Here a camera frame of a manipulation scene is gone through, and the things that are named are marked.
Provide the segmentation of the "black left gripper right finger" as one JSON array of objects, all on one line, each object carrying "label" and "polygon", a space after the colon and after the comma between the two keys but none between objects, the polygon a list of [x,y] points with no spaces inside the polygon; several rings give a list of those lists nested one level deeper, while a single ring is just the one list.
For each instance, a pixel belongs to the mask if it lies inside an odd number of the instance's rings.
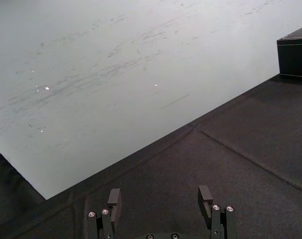
[{"label": "black left gripper right finger", "polygon": [[198,186],[198,205],[205,220],[208,230],[211,231],[211,239],[236,239],[236,212],[233,206],[226,206],[222,209],[213,202],[213,197],[208,186]]}]

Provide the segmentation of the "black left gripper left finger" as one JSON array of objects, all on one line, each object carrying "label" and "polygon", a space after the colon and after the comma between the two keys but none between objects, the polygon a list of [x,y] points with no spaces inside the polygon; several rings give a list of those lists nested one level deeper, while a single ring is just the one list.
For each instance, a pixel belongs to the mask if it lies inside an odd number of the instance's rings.
[{"label": "black left gripper left finger", "polygon": [[115,239],[118,220],[122,208],[120,188],[110,191],[107,206],[87,213],[88,239]]}]

